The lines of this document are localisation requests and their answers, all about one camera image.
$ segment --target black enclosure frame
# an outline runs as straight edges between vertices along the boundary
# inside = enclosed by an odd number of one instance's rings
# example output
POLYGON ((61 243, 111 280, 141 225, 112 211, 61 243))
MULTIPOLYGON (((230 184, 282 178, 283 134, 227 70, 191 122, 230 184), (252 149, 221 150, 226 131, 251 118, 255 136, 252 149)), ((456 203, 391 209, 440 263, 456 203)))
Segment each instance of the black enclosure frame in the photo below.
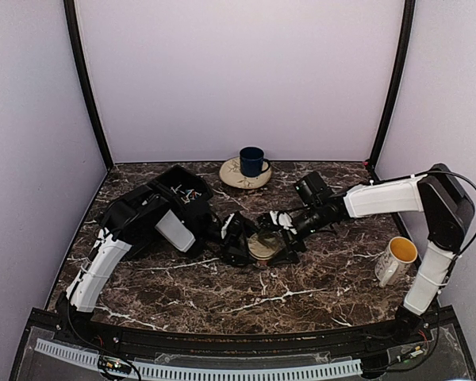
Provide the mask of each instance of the black enclosure frame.
MULTIPOLYGON (((364 161, 370 177, 378 180, 375 172, 376 165, 381 155, 386 134, 390 126, 393 109, 397 100, 398 91, 401 84, 402 72, 405 66, 407 56, 409 37, 413 25, 413 16, 416 0, 405 0, 404 13, 401 22, 400 35, 397 46, 397 53, 393 65, 393 71, 390 80, 390 86, 386 96, 384 110, 382 111, 381 121, 374 140, 374 146, 370 152, 370 157, 364 161)), ((63 0, 65 14, 67 19, 67 27, 71 40, 72 51, 75 60, 75 66, 79 76, 79 82, 85 99, 86 108, 95 138, 98 142, 102 159, 109 171, 113 168, 114 162, 109 151, 102 123, 100 121, 97 106, 94 100, 90 77, 86 68, 85 57, 83 54, 83 46, 81 36, 79 34, 77 14, 75 10, 75 0, 63 0)), ((404 237, 409 234, 398 214, 393 214, 399 232, 404 237)), ((426 322, 431 325, 436 321, 436 310, 434 304, 424 316, 426 322)), ((173 352, 173 353, 193 353, 202 350, 202 354, 207 356, 222 356, 226 353, 232 353, 234 356, 250 356, 260 354, 262 351, 266 355, 278 354, 296 354, 307 352, 330 351, 332 356, 353 356, 354 358, 366 359, 371 356, 377 356, 384 353, 386 349, 395 345, 392 341, 380 341, 375 343, 365 342, 363 334, 374 332, 376 329, 384 329, 390 325, 392 321, 384 321, 380 323, 363 325, 344 329, 327 329, 320 332, 310 333, 294 333, 294 334, 276 334, 276 335, 235 335, 222 337, 219 335, 198 335, 185 333, 164 333, 156 331, 145 331, 142 329, 129 329, 115 325, 107 325, 102 323, 91 322, 92 329, 99 332, 107 342, 114 337, 119 337, 119 344, 116 344, 114 351, 133 359, 135 356, 154 356, 157 352, 173 352)), ((459 321, 455 316, 455 312, 451 306, 442 307, 440 309, 441 325, 453 324, 459 341, 462 345, 466 364, 470 371, 470 376, 476 379, 476 370, 470 356, 469 349, 466 344, 465 337, 460 328, 459 321)), ((33 326, 48 329, 56 333, 55 338, 74 342, 73 338, 62 337, 63 332, 58 332, 61 320, 58 314, 54 314, 45 310, 33 309, 30 318, 23 332, 21 342, 19 344, 13 370, 10 374, 10 380, 15 380, 19 368, 21 366, 22 353, 25 348, 26 341, 29 337, 30 329, 33 326)), ((410 342, 418 341, 419 338, 413 335, 410 342)))

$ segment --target tabletop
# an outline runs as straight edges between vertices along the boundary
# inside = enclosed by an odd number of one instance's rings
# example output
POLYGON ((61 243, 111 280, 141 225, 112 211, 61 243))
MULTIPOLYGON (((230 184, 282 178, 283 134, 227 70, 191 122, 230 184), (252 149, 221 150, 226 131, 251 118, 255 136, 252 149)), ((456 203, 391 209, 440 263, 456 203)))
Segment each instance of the tabletop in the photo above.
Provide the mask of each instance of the tabletop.
MULTIPOLYGON (((239 210, 254 220, 269 210, 301 206, 293 184, 311 171, 339 191, 368 179, 361 163, 273 162, 270 182, 257 190, 223 184, 222 162, 178 163, 212 187, 221 218, 239 210)), ((109 201, 154 179, 175 163, 118 164, 102 184, 63 264, 48 308, 78 273, 109 201)), ((314 234, 299 264, 236 268, 211 252, 189 260, 167 241, 122 261, 99 296, 93 320, 179 333, 294 333, 365 325, 394 317, 414 269, 394 286, 374 276, 378 255, 400 235, 389 214, 346 221, 337 235, 314 234)))

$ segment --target mug handle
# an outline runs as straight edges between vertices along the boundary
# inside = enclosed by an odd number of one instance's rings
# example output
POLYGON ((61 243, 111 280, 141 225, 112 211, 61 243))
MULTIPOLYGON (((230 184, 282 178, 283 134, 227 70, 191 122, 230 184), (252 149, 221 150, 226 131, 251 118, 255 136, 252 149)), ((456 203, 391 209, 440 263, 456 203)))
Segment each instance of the mug handle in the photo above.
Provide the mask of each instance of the mug handle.
POLYGON ((266 162, 268 165, 267 165, 267 169, 263 169, 263 170, 261 171, 262 174, 263 174, 264 172, 268 172, 268 170, 269 170, 270 167, 271 167, 271 163, 270 163, 270 161, 269 161, 268 159, 263 159, 263 161, 266 162))
POLYGON ((398 269, 398 262, 395 260, 389 267, 388 270, 384 273, 384 276, 381 279, 381 282, 379 282, 380 287, 385 287, 386 284, 390 281, 391 277, 395 272, 397 272, 398 269))

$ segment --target white mug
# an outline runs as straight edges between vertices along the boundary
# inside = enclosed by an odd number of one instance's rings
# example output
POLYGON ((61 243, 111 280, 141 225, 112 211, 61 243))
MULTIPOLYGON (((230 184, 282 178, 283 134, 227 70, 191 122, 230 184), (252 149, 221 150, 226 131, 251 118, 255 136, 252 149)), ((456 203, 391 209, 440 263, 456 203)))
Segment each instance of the white mug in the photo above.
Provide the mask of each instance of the white mug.
POLYGON ((394 284, 408 271, 409 266, 418 257, 416 245, 404 237, 394 237, 375 265, 375 276, 379 286, 394 284))

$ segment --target white backdrop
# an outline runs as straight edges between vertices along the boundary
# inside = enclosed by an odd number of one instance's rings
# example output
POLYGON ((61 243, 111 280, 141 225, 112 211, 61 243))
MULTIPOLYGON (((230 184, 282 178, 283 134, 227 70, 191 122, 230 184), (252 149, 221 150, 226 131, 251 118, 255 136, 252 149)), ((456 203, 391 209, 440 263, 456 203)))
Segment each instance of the white backdrop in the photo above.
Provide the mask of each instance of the white backdrop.
POLYGON ((116 162, 365 160, 402 0, 84 0, 79 25, 116 162))
POLYGON ((0 381, 105 174, 63 2, 0 2, 0 381))
MULTIPOLYGON (((378 173, 387 179, 439 162, 476 183, 476 2, 466 0, 416 4, 378 173)), ((476 194, 471 189, 469 194, 476 205, 476 194)), ((423 214, 402 217, 423 252, 428 236, 423 214)), ((454 306, 476 365, 476 241, 457 263, 441 300, 454 306)))

